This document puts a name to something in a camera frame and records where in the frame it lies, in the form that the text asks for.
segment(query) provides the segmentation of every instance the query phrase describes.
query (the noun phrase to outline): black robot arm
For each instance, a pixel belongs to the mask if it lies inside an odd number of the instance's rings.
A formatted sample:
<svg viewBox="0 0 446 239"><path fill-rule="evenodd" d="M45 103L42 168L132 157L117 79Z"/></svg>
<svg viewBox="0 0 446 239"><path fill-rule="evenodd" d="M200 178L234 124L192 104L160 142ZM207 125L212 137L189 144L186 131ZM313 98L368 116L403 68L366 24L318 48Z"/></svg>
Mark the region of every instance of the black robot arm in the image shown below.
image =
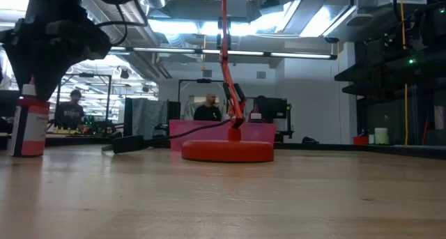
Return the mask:
<svg viewBox="0 0 446 239"><path fill-rule="evenodd" d="M34 77L37 96L49 100L70 66L87 59L103 59L108 54L112 44L100 29L107 23L92 23L80 1L29 0L25 18L14 29L0 31L0 43L20 89ZM137 2L103 1L117 6Z"/></svg>

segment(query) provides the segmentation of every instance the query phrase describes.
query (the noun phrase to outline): black plug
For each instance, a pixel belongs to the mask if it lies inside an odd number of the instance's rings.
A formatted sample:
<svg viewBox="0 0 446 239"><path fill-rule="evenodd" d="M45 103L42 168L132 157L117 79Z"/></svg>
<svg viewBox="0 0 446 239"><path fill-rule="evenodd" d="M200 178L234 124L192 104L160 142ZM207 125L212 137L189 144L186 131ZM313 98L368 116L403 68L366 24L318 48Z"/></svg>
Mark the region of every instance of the black plug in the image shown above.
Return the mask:
<svg viewBox="0 0 446 239"><path fill-rule="evenodd" d="M113 146L113 153L115 154L140 151L146 148L142 135L116 138L111 141L111 145Z"/></svg>

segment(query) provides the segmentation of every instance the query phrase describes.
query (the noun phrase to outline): red circular base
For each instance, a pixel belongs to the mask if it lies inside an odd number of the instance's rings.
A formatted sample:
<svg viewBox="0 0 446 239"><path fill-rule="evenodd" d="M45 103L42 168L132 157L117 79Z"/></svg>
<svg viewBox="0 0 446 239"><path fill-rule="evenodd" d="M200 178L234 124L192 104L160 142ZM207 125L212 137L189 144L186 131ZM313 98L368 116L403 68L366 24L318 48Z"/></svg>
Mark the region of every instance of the red circular base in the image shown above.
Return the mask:
<svg viewBox="0 0 446 239"><path fill-rule="evenodd" d="M272 162L274 147L261 141L186 141L181 155L204 162Z"/></svg>

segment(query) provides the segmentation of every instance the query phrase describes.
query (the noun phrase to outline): workbench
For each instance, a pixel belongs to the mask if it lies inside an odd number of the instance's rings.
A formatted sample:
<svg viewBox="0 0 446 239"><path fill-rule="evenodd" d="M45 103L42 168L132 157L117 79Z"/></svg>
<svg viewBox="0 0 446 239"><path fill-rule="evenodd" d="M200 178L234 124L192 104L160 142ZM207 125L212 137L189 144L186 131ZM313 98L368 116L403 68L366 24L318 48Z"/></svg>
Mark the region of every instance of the workbench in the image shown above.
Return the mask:
<svg viewBox="0 0 446 239"><path fill-rule="evenodd" d="M275 151L215 164L99 145L0 152L2 238L446 238L446 162Z"/></svg>

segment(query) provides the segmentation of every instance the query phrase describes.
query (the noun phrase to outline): white wall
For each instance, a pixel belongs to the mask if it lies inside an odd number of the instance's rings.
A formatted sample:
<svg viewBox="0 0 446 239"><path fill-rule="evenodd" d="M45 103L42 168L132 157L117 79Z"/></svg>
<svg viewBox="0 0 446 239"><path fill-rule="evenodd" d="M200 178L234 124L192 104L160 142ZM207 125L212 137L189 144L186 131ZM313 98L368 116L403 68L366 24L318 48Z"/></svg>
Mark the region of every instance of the white wall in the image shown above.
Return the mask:
<svg viewBox="0 0 446 239"><path fill-rule="evenodd" d="M173 79L160 80L159 100L177 101L178 79L201 79L203 65L201 63L190 63L181 65L179 63L165 63L164 66L171 73ZM206 63L206 69L213 71L212 80L223 80L222 71L218 63ZM230 65L229 69L235 83L239 83L246 97L254 98L259 95L275 97L275 70L270 69L268 64L238 64ZM265 71L266 79L257 79L257 71ZM221 101L226 100L221 83L198 84L196 82L183 82L181 84L180 102L182 112L184 104L189 96L206 96L214 93Z"/></svg>
<svg viewBox="0 0 446 239"><path fill-rule="evenodd" d="M234 82L238 82L247 97L264 95L272 98L286 98L293 108L291 124L295 134L286 142L300 143L310 136L322 144L351 144L356 135L356 97L342 93L348 82L336 82L334 76L355 63L354 44L345 44L337 61L284 59L276 70L266 64L238 64L230 66ZM201 78L200 63L189 65L165 64L174 77L160 81L160 100L177 101L178 79ZM222 80L218 63L207 63L213 70L213 78ZM257 71L266 71L267 79L256 78ZM181 103L189 95L205 96L215 93L225 99L223 90L217 84L182 83ZM278 130L285 130L286 123L277 122Z"/></svg>
<svg viewBox="0 0 446 239"><path fill-rule="evenodd" d="M356 108L351 96L341 92L347 82L333 77L355 62L354 46L344 46L337 61L285 59L277 67L276 97L292 104L295 130L286 142L300 143L310 136L322 144L351 144L356 135Z"/></svg>

